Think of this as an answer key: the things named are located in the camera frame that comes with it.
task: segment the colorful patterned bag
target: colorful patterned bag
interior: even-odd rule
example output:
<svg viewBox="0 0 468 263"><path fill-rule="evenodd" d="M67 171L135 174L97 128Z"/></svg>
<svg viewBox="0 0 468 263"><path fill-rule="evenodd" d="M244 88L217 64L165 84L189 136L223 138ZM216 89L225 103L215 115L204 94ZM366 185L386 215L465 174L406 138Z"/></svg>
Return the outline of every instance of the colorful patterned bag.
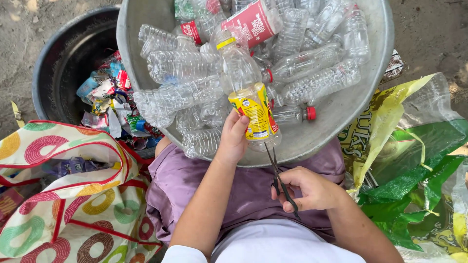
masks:
<svg viewBox="0 0 468 263"><path fill-rule="evenodd" d="M77 156L116 165L64 176L26 200L0 232L0 261L143 263L161 248L145 214L149 177L103 131L28 123L0 142L0 184L36 183L34 168Z"/></svg>

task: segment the hand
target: hand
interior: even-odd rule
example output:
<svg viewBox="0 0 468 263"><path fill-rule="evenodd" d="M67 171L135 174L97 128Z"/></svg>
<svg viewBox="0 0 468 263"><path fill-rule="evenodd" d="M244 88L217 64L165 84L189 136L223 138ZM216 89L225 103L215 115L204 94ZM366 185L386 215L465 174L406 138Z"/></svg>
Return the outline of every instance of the hand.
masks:
<svg viewBox="0 0 468 263"><path fill-rule="evenodd" d="M286 185L289 195L297 204L299 211L334 209L337 208L341 200L348 195L348 193L337 184L330 182L304 167L299 166L293 168L280 173L279 176ZM300 190L303 197L295 198L293 189ZM286 201L283 189L279 187L279 190L281 193L278 197L276 189L272 186L271 198L273 200L279 199L285 212L294 212L293 205Z"/></svg>
<svg viewBox="0 0 468 263"><path fill-rule="evenodd" d="M249 145L245 138L245 130L248 125L249 118L247 116L240 117L234 109L231 111L224 123L221 142L214 158L215 160L221 161L224 164L237 165Z"/></svg>

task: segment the blue bottle cap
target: blue bottle cap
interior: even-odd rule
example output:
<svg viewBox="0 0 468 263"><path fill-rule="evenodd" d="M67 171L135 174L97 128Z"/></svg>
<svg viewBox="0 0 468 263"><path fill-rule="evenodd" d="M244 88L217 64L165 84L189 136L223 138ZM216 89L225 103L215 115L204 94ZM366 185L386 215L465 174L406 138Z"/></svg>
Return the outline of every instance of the blue bottle cap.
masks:
<svg viewBox="0 0 468 263"><path fill-rule="evenodd" d="M139 120L139 121L137 121L137 125L135 126L135 128L137 128L137 130L139 130L139 131L144 132L145 131L145 123L146 123L145 120Z"/></svg>

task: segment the metal basin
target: metal basin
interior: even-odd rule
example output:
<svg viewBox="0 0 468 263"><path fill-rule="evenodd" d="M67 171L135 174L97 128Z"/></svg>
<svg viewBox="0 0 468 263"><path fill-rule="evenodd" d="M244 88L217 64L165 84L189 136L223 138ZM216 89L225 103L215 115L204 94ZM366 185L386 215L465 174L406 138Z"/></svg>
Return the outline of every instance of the metal basin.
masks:
<svg viewBox="0 0 468 263"><path fill-rule="evenodd" d="M304 160L326 145L360 115L374 94L387 68L395 40L392 11L387 0L355 0L367 18L372 59L361 67L362 80L356 86L323 98L316 106L317 119L296 127L280 127L281 146L276 150L279 163ZM159 85L149 76L146 61L140 57L138 31L141 24L151 24L171 32L175 27L173 0L124 0L117 22L117 44L134 89L154 89ZM178 146L182 135L175 123L162 132ZM266 153L247 150L240 167L270 165Z"/></svg>

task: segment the white sleeve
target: white sleeve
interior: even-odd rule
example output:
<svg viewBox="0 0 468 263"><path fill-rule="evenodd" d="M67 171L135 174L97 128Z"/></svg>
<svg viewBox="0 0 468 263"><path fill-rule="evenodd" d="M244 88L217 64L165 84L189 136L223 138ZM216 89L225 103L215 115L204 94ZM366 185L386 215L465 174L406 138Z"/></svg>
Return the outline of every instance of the white sleeve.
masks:
<svg viewBox="0 0 468 263"><path fill-rule="evenodd" d="M208 263L208 261L198 249L175 245L167 249L161 263Z"/></svg>

